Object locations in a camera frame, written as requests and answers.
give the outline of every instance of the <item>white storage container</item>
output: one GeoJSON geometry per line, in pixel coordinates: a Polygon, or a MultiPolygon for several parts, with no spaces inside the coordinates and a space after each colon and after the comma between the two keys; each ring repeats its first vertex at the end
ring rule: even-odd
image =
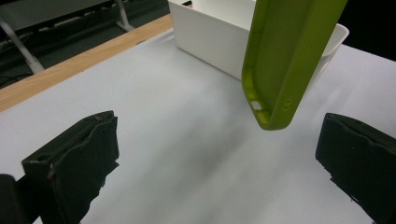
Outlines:
{"type": "MultiPolygon", "coordinates": [[[[177,46],[241,79],[242,66],[253,18],[254,0],[168,0],[177,46]]],[[[321,73],[348,35],[337,24],[318,63],[321,73]]]]}

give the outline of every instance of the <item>metal leg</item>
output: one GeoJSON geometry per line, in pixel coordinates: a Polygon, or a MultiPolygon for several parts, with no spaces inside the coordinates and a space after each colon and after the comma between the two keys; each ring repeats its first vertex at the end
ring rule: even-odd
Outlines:
{"type": "Polygon", "coordinates": [[[134,29],[131,24],[128,22],[128,18],[126,17],[125,7],[122,3],[122,0],[115,0],[117,7],[120,10],[120,20],[117,21],[117,25],[126,32],[132,31],[134,29]]]}
{"type": "Polygon", "coordinates": [[[0,15],[0,26],[12,40],[12,42],[17,46],[18,50],[21,52],[25,58],[26,63],[29,65],[33,73],[38,73],[44,70],[43,65],[38,61],[38,59],[32,55],[29,50],[23,45],[17,35],[14,33],[12,28],[6,23],[3,17],[0,15]]]}

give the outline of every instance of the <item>white tabletop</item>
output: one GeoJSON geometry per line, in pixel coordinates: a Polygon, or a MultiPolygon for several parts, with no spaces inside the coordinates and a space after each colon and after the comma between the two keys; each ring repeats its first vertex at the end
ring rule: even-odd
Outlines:
{"type": "Polygon", "coordinates": [[[291,125],[263,131],[240,81],[168,31],[0,113],[0,173],[22,177],[25,157],[114,110],[120,167],[84,224],[371,224],[315,151],[326,112],[396,137],[395,87],[396,62],[341,46],[291,125]]]}

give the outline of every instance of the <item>wooden table edge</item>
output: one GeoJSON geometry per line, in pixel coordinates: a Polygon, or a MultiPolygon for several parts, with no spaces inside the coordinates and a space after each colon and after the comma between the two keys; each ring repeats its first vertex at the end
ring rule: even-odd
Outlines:
{"type": "Polygon", "coordinates": [[[166,15],[0,90],[0,112],[173,27],[166,15]]]}

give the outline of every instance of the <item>white bin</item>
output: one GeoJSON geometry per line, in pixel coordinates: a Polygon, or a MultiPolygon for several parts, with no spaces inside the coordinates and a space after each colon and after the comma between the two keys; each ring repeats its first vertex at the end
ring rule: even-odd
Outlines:
{"type": "MultiPolygon", "coordinates": [[[[254,0],[168,0],[177,46],[218,69],[241,79],[253,18],[254,0]]],[[[318,63],[314,77],[323,72],[348,35],[340,24],[318,63]]]]}

